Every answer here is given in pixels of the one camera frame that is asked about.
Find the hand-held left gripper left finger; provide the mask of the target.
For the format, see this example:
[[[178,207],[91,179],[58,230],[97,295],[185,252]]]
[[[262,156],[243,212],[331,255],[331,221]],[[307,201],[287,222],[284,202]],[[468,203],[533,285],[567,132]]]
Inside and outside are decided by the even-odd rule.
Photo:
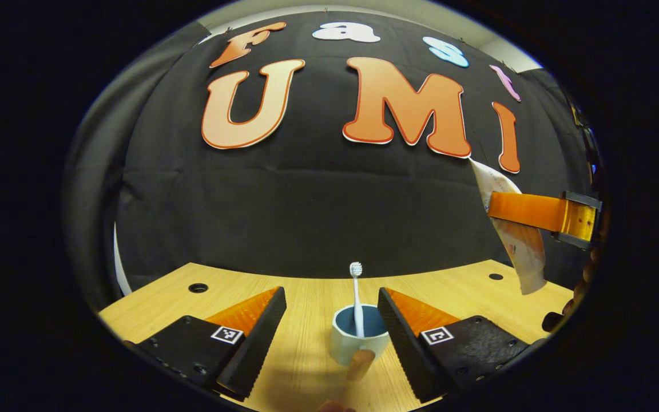
[[[204,320],[181,316],[136,343],[135,351],[194,386],[244,401],[285,311],[285,290],[275,287]]]

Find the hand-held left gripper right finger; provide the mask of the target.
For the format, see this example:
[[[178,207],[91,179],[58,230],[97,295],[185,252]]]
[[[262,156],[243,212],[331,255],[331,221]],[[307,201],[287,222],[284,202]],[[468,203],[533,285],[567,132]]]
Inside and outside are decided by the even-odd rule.
[[[459,319],[388,287],[379,289],[378,310],[419,402],[492,381],[529,348],[484,316]]]

